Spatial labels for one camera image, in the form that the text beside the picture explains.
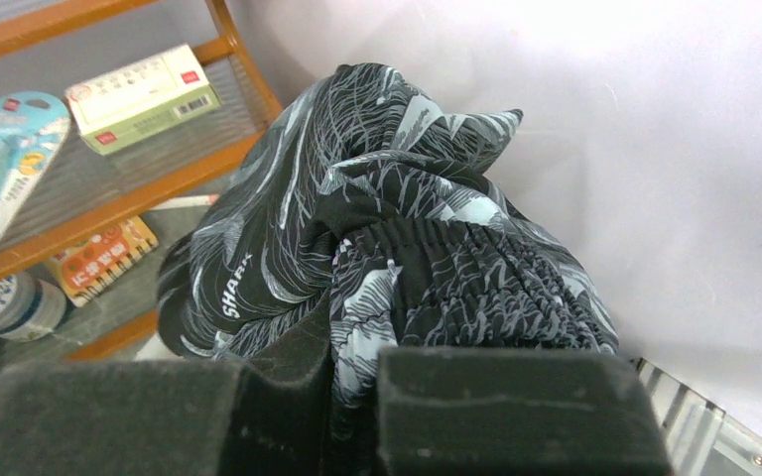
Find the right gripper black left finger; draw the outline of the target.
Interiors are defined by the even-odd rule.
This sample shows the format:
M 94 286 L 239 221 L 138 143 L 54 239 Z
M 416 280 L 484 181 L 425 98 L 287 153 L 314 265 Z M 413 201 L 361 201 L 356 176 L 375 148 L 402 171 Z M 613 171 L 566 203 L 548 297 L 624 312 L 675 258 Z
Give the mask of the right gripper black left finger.
M 0 475 L 315 475 L 328 302 L 243 361 L 38 362 L 0 373 Z

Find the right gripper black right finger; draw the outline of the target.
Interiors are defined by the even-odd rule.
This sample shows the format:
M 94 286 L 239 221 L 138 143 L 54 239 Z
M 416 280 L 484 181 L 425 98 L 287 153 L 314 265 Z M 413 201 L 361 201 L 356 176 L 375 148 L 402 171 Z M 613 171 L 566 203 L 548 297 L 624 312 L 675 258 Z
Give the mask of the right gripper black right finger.
M 670 475 L 634 368 L 572 350 L 380 353 L 380 475 Z

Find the dark leaf-print shorts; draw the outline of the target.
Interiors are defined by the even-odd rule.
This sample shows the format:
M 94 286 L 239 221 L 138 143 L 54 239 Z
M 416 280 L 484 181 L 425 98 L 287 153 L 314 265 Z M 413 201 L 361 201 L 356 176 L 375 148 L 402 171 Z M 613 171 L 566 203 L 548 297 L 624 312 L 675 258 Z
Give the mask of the dark leaf-print shorts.
M 250 358 L 320 311 L 338 475 L 369 471 L 382 348 L 615 354 L 587 271 L 485 175 L 522 121 L 519 109 L 446 114 L 391 66 L 340 66 L 281 113 L 168 251 L 163 344 Z

